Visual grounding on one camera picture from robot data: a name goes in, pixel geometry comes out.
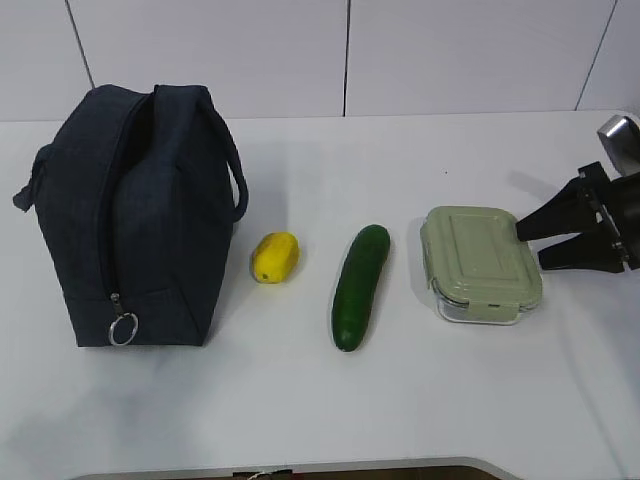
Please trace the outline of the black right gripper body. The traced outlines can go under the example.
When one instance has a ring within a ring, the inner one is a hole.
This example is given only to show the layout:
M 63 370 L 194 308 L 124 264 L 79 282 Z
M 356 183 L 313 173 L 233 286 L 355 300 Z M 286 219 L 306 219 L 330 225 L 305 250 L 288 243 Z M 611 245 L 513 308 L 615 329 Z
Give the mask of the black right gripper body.
M 582 269 L 621 273 L 639 268 L 639 174 L 611 180 L 599 162 L 578 169 L 593 211 L 592 226 L 580 236 Z

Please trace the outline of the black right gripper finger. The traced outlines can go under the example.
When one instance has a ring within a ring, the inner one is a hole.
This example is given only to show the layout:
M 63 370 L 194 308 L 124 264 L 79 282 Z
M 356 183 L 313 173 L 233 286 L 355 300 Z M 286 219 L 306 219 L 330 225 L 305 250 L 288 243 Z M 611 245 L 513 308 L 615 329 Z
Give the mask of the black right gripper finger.
M 631 236 L 607 229 L 581 232 L 538 252 L 543 270 L 593 270 L 622 273 L 631 261 Z
M 551 200 L 516 223 L 521 241 L 540 240 L 576 233 L 593 242 L 607 243 L 608 234 L 596 220 L 597 193 L 608 177 L 575 177 Z

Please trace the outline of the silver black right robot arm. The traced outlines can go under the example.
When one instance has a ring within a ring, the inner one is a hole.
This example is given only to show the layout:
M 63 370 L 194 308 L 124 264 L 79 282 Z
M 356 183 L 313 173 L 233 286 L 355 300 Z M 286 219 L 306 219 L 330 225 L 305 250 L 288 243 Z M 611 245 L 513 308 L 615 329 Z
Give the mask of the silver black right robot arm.
M 538 252 L 544 270 L 639 268 L 639 127 L 628 116 L 614 115 L 597 135 L 620 176 L 610 179 L 599 162 L 583 166 L 551 200 L 516 223 L 521 241 L 575 235 Z

